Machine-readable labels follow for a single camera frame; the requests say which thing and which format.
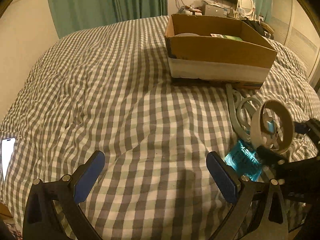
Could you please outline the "clear bottle red label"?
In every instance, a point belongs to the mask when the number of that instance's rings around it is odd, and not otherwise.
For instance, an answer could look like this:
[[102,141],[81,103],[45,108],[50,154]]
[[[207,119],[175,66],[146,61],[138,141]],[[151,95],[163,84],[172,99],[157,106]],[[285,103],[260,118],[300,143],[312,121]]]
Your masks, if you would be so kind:
[[195,33],[180,33],[175,35],[175,37],[195,37],[195,36],[197,37],[199,35]]

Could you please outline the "green curtain left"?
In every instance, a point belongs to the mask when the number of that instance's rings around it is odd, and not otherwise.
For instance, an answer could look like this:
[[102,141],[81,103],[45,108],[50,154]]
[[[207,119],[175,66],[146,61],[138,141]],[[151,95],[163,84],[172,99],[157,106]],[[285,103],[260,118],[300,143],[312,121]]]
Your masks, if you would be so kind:
[[48,0],[59,38],[117,22],[163,16],[167,0]]

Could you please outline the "white louvred wardrobe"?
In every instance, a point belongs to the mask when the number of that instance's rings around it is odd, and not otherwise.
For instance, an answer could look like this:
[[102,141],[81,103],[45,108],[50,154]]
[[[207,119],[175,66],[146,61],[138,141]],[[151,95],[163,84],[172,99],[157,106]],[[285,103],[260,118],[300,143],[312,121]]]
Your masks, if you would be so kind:
[[319,35],[297,0],[272,0],[269,21],[274,39],[292,50],[305,64],[309,82],[319,67]]

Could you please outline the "white smartphone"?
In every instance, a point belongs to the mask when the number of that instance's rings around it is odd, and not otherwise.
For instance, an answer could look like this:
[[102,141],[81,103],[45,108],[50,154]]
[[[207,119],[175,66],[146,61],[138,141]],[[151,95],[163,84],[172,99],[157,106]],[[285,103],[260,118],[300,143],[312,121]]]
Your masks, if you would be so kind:
[[14,152],[15,142],[16,142],[15,138],[3,139],[1,142],[1,160],[2,160],[3,180],[5,180],[7,176],[7,171],[9,168],[11,156]]

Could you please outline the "grey small refrigerator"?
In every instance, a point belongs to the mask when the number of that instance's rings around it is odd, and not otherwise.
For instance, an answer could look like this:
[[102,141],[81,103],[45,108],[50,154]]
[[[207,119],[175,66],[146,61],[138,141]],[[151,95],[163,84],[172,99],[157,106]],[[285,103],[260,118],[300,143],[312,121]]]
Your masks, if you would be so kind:
[[227,17],[227,11],[225,11],[224,8],[215,5],[204,4],[201,11],[202,14],[206,16]]

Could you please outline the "green white medicine box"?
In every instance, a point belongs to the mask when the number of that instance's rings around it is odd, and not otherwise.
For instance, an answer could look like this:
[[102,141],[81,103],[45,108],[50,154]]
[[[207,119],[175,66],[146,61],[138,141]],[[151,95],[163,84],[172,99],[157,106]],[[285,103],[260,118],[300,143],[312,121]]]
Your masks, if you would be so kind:
[[213,34],[213,33],[211,33],[210,35],[211,35],[211,37],[216,37],[216,38],[225,38],[225,39],[229,39],[229,40],[243,41],[242,38],[237,37],[237,36]]

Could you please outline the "blue plastic package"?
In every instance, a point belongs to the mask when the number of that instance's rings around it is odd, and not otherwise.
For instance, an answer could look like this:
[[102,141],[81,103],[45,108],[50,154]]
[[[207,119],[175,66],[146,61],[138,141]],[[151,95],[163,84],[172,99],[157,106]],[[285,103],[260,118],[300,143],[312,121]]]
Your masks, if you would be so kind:
[[255,157],[256,151],[250,144],[239,139],[225,157],[225,163],[231,166],[238,176],[246,175],[252,181],[258,181],[262,165]]

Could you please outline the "black backpack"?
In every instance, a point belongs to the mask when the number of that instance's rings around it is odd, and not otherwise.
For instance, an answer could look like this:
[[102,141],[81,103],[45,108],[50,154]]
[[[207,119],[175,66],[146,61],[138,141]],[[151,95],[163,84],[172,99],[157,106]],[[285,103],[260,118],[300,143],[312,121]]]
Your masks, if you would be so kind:
[[251,28],[253,28],[261,36],[265,37],[265,31],[259,23],[257,23],[256,21],[251,21],[247,18],[242,21],[245,22],[247,25],[249,25]]

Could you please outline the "grey tape roll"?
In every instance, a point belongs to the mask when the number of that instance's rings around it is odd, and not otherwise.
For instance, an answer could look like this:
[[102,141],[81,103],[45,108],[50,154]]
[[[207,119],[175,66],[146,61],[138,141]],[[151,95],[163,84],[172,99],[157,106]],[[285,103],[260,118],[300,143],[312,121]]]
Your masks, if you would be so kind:
[[294,125],[287,108],[276,100],[265,101],[253,114],[250,127],[251,143],[274,153],[286,152],[293,140]]

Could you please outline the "white oval vanity mirror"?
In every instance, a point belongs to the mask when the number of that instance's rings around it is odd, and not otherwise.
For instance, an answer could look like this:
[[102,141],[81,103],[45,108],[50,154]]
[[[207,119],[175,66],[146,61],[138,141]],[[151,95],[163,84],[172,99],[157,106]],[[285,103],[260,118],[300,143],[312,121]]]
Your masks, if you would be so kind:
[[245,16],[253,14],[255,10],[255,3],[253,0],[238,0],[239,8]]

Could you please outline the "brown cardboard box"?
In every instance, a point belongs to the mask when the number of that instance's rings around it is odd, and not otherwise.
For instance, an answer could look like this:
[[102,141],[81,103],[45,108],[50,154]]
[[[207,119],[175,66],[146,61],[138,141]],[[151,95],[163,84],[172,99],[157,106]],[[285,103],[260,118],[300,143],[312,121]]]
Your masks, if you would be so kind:
[[[195,33],[195,37],[175,37]],[[237,36],[243,41],[211,37]],[[227,83],[238,88],[259,89],[266,80],[277,52],[270,43],[241,20],[216,16],[172,14],[165,30],[171,77]]]

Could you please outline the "grey checked bed quilt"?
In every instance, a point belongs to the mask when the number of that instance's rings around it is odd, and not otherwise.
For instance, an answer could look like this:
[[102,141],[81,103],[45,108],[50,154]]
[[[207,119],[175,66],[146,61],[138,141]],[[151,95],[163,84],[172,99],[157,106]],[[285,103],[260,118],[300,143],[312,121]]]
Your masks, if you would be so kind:
[[83,30],[36,62],[1,124],[15,138],[1,200],[21,225],[35,179],[104,170],[82,209],[103,239],[208,239],[228,211],[205,164],[235,141],[223,89],[176,86],[166,16]]

